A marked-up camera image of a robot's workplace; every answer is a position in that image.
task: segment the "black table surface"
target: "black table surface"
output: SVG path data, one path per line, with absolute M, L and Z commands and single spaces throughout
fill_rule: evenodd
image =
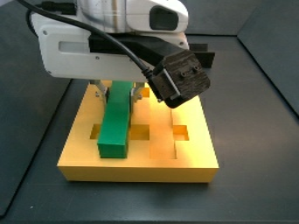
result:
M 212 182 L 68 182 L 56 164 L 88 84 L 73 80 L 0 222 L 299 221 L 297 117 L 234 37 L 188 40 L 216 52 L 200 96 L 218 160 Z

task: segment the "rectangular hole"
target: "rectangular hole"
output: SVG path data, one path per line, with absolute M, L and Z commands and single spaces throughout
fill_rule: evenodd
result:
M 149 87 L 144 87 L 141 90 L 141 95 L 142 97 L 148 98 L 149 97 Z
M 172 126 L 172 137 L 174 141 L 189 141 L 186 125 Z
M 149 125 L 133 124 L 129 128 L 129 140 L 149 140 Z
M 98 132 L 100 132 L 100 125 L 94 123 L 89 133 L 89 139 L 98 139 Z

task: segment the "green block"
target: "green block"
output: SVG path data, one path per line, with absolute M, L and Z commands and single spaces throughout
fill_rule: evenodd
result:
M 126 158 L 129 91 L 132 86 L 132 82 L 112 82 L 97 138 L 97 149 L 101 158 Z

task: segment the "black cable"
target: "black cable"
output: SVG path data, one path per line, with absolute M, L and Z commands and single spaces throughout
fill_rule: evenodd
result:
M 137 65 L 137 67 L 141 69 L 141 72 L 145 76 L 145 78 L 148 79 L 152 75 L 152 71 L 149 70 L 149 68 L 145 66 L 144 62 L 136 57 L 136 55 L 133 54 L 133 52 L 110 36 L 108 35 L 105 32 L 102 32 L 101 30 L 98 30 L 96 27 L 81 23 L 80 21 L 76 21 L 70 18 L 66 17 L 61 17 L 56 14 L 49 13 L 45 10 L 38 9 L 36 6 L 33 6 L 32 4 L 26 3 L 24 0 L 15 0 L 28 10 L 36 12 L 37 14 L 42 15 L 46 18 L 50 18 L 56 21 L 60 21 L 68 25 L 73 25 L 77 26 L 78 28 L 89 31 L 90 33 L 97 34 L 101 38 L 104 38 L 106 41 L 109 41 L 128 56 L 128 58 L 134 62 L 134 64 Z
M 33 36 L 37 38 L 37 34 L 34 32 L 33 24 L 32 24 L 32 12 L 33 12 L 32 10 L 26 10 L 26 12 L 25 12 L 25 23 L 28 25 L 28 28 L 29 28 Z

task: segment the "yellow wooden block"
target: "yellow wooden block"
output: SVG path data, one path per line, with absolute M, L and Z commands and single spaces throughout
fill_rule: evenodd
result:
M 218 163 L 198 98 L 169 109 L 149 88 L 142 96 L 130 117 L 126 158 L 100 158 L 104 110 L 88 86 L 57 164 L 66 180 L 210 182 Z

